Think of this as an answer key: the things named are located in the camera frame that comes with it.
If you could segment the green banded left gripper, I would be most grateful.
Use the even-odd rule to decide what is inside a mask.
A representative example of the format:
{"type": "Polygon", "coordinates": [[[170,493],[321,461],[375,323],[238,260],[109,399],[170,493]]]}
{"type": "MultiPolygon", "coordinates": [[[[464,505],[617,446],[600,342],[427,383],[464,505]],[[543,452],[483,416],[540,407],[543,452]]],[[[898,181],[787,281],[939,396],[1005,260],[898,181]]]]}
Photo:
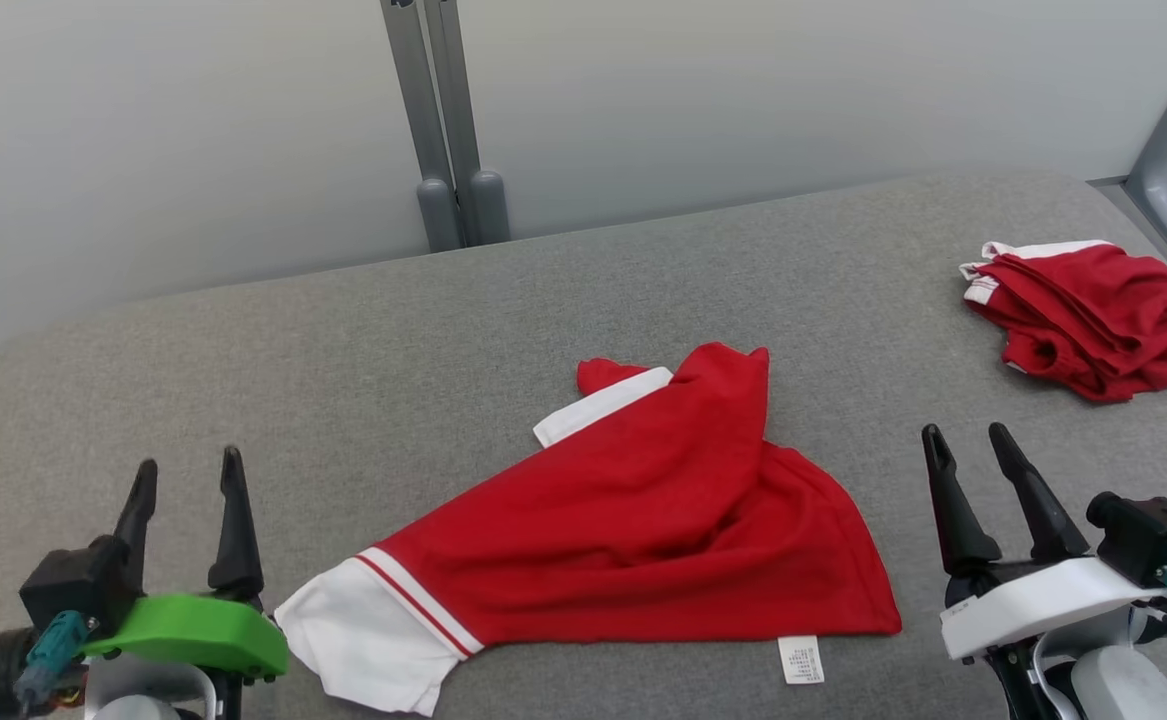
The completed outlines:
{"type": "Polygon", "coordinates": [[[219,477],[225,506],[214,564],[207,574],[214,597],[159,594],[144,597],[147,530],[158,501],[158,461],[140,462],[130,496],[123,503],[112,536],[113,597],[134,601],[130,615],[109,637],[89,639],[81,655],[131,653],[147,660],[208,667],[264,679],[289,671],[291,652],[284,634],[263,611],[266,587],[253,511],[239,448],[225,447],[219,477]]]}

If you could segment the grey partition post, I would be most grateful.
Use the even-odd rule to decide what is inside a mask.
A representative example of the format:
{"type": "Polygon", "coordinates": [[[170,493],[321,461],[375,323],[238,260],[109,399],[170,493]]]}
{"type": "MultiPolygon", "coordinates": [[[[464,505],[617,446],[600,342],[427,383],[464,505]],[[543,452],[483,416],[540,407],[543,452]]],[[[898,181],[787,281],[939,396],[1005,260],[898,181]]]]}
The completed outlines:
{"type": "Polygon", "coordinates": [[[420,182],[417,200],[431,252],[464,247],[436,83],[417,0],[379,0],[403,95],[420,182]]]}
{"type": "Polygon", "coordinates": [[[463,225],[464,246],[509,242],[511,231],[504,179],[499,173],[483,168],[478,155],[457,0],[422,0],[422,12],[428,26],[438,100],[449,146],[452,182],[463,225]]]}

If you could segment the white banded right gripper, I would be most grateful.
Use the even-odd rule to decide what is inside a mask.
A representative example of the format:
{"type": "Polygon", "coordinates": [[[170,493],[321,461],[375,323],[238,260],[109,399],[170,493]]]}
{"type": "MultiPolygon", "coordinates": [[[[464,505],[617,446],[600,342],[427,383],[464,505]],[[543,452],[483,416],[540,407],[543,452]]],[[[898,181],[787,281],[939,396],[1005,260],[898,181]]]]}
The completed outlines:
{"type": "MultiPolygon", "coordinates": [[[[1058,564],[941,611],[941,638],[949,659],[977,657],[993,646],[1096,618],[1133,601],[1162,596],[1159,587],[1141,587],[1098,557],[1083,557],[1090,551],[1089,541],[1009,429],[994,421],[987,436],[1002,477],[1016,492],[1034,543],[1030,559],[1058,564]]],[[[981,527],[963,492],[957,461],[938,425],[927,424],[921,429],[921,442],[945,573],[963,576],[1002,560],[1002,550],[981,527]]]]}

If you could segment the red shorts white trim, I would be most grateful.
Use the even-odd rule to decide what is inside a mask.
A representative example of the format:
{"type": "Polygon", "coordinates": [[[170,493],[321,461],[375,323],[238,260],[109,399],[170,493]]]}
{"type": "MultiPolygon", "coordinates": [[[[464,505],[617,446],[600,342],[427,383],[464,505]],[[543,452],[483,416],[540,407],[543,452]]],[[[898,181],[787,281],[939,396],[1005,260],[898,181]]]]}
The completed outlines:
{"type": "Polygon", "coordinates": [[[1105,240],[987,242],[964,305],[1005,333],[1002,363],[1121,404],[1167,389],[1167,264],[1105,240]]]}

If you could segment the red white basketball jersey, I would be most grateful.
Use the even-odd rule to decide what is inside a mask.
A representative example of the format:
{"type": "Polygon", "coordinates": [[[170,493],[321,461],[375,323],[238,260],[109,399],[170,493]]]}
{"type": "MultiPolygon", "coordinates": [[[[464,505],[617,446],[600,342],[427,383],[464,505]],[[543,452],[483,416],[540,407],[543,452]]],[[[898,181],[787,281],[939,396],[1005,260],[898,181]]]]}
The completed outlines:
{"type": "Polygon", "coordinates": [[[277,607],[292,655],[340,700],[431,716],[488,646],[900,632],[857,503],[766,438],[770,366],[715,342],[675,370],[584,361],[536,454],[277,607]]]}

